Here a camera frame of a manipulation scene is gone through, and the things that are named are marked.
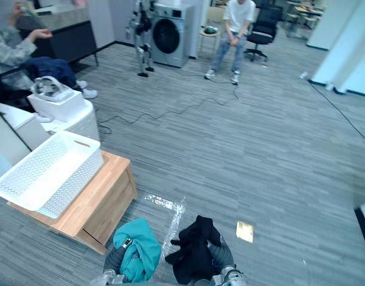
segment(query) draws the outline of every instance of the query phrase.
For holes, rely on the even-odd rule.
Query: white t-shirt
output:
[[[245,20],[254,21],[255,3],[252,0],[246,0],[239,4],[238,0],[230,0],[226,5],[223,19],[230,20],[230,30],[238,33]]]

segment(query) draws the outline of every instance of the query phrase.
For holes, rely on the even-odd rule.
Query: humanoid robot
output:
[[[155,15],[156,0],[137,0],[135,10],[127,27],[127,37],[130,29],[134,30],[136,55],[140,64],[138,76],[148,77],[145,71],[153,72],[152,49],[149,44],[152,29],[152,20]]]

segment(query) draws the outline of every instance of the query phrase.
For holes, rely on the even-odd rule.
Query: washing machine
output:
[[[152,57],[156,63],[182,67],[189,59],[194,6],[156,4]]]

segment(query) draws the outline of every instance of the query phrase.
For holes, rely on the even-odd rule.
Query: gray carpet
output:
[[[215,78],[227,83],[202,78],[208,40],[197,60],[183,69],[155,65],[148,79],[135,75],[128,46],[99,52],[99,67],[92,57],[81,61],[87,68],[79,79],[99,91],[92,100],[99,120],[231,99],[132,125],[104,123],[112,134],[101,135],[102,149],[132,161],[140,195],[119,225],[145,217],[162,244],[174,211],[145,199],[153,194],[186,207],[179,230],[197,214],[212,217],[250,286],[365,285],[365,244],[353,211],[365,202],[365,140],[298,77],[313,73],[326,52],[284,33],[262,50],[269,65],[246,60],[239,100],[228,83],[233,51]],[[319,89],[365,134],[365,97]],[[254,225],[254,243],[236,238],[237,220]],[[103,261],[0,199],[1,284],[85,286]],[[161,262],[152,280],[175,282],[171,266]]]

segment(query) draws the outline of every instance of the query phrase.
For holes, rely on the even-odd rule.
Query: washing machine door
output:
[[[153,40],[161,52],[171,54],[180,44],[180,32],[173,21],[162,18],[153,28]]]

